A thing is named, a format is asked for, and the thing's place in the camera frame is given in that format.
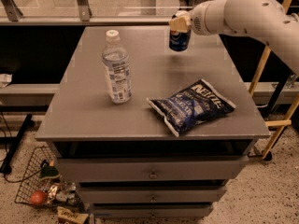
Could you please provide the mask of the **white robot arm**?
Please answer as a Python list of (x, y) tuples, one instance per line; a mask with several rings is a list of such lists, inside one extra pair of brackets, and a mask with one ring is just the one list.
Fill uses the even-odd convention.
[(277, 0), (209, 0), (180, 12), (169, 26), (180, 33), (251, 37), (299, 75), (299, 17), (287, 15)]

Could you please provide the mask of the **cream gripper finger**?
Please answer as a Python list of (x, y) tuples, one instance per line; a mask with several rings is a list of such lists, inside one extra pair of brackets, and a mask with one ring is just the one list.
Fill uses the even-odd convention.
[(179, 33), (188, 33), (191, 30), (191, 19), (189, 16), (175, 17), (169, 22), (170, 30)]

